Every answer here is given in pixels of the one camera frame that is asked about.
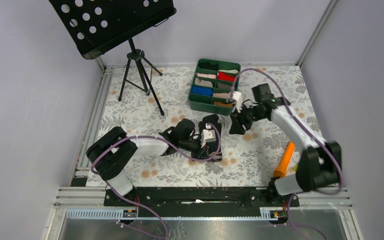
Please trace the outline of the black striped underwear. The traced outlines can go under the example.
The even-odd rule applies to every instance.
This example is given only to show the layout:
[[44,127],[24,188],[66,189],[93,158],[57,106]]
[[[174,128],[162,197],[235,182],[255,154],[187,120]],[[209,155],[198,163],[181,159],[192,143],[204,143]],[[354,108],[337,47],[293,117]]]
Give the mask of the black striped underwear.
[[221,140],[220,134],[222,131],[222,124],[219,123],[219,116],[211,114],[203,117],[202,121],[198,123],[199,137],[198,145],[201,147],[199,150],[192,152],[191,157],[194,159],[209,159],[209,162],[221,162]]

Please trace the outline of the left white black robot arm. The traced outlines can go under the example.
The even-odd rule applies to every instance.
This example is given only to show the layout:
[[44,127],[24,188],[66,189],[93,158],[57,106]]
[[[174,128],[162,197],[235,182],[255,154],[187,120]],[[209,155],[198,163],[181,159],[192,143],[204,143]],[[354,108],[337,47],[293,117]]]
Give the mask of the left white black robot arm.
[[180,153],[190,160],[209,161],[211,157],[205,156],[205,141],[203,135],[196,135],[195,124],[186,118],[157,135],[129,136],[122,127],[116,126],[93,143],[86,156],[91,163],[90,170],[107,183],[122,205],[128,206],[135,200],[134,185],[124,170],[131,158]]

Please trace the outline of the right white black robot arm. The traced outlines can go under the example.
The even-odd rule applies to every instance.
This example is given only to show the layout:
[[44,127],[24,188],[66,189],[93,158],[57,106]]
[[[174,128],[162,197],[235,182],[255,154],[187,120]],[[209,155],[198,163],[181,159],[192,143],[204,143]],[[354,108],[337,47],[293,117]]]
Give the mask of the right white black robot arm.
[[255,103],[245,106],[239,91],[229,93],[228,100],[235,105],[230,114],[229,134],[244,135],[254,122],[269,120],[279,127],[295,145],[300,159],[297,171],[289,176],[275,178],[269,184],[267,201],[281,205],[287,195],[316,191],[342,182],[341,146],[316,136],[291,109],[290,102],[281,95],[275,97],[267,83],[252,88]]

